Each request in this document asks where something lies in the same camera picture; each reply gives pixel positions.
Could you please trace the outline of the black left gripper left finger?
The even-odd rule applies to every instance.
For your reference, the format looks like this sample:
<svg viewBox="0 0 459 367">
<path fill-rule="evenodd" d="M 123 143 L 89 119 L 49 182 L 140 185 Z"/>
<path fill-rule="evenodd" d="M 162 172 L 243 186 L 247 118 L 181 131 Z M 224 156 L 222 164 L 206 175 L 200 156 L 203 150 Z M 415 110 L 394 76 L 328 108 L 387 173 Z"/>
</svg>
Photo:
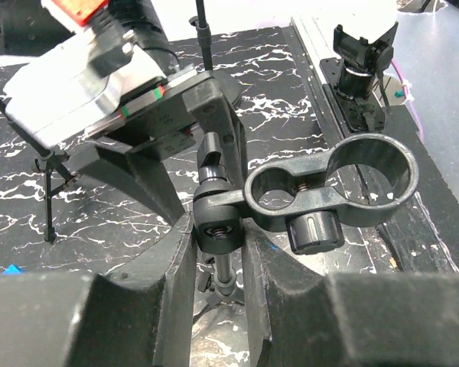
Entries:
<svg viewBox="0 0 459 367">
<path fill-rule="evenodd" d="M 183 215 L 108 275 L 0 274 L 0 366 L 187 366 L 197 249 Z"/>
</svg>

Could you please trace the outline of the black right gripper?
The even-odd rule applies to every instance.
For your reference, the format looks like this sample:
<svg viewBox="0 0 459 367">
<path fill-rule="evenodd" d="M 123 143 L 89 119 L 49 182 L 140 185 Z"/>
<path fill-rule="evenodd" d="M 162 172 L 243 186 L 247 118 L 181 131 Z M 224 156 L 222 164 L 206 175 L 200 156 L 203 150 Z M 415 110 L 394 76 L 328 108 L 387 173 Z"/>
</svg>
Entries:
<svg viewBox="0 0 459 367">
<path fill-rule="evenodd" d="M 126 91 L 118 109 L 87 129 L 161 160 L 194 145 L 192 125 L 219 135 L 231 180 L 248 174 L 246 130 L 235 108 L 243 87 L 229 74 L 181 67 L 150 1 L 110 1 L 108 13 L 135 45 L 121 71 Z M 72 169 L 117 190 L 174 225 L 185 213 L 164 165 L 139 154 L 90 145 L 72 156 Z"/>
</svg>

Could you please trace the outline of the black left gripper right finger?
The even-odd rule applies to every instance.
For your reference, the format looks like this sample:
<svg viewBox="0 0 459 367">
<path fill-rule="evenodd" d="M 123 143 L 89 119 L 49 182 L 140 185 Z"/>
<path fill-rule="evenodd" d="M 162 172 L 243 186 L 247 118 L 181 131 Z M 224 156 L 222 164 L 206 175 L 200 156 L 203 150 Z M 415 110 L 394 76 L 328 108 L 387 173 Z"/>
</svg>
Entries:
<svg viewBox="0 0 459 367">
<path fill-rule="evenodd" d="M 322 276 L 246 227 L 254 366 L 459 366 L 459 274 Z"/>
</svg>

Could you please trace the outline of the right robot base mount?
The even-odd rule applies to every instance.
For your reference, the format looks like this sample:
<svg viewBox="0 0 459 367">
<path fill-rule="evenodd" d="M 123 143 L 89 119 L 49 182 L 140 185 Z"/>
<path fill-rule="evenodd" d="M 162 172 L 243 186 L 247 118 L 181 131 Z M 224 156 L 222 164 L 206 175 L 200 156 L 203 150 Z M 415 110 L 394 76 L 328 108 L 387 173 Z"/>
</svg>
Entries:
<svg viewBox="0 0 459 367">
<path fill-rule="evenodd" d="M 374 42 L 355 38 L 341 24 L 334 29 L 333 50 L 336 57 L 320 61 L 331 95 L 352 133 L 384 130 L 390 111 L 384 72 L 394 55 L 393 41 L 398 23 Z"/>
</svg>

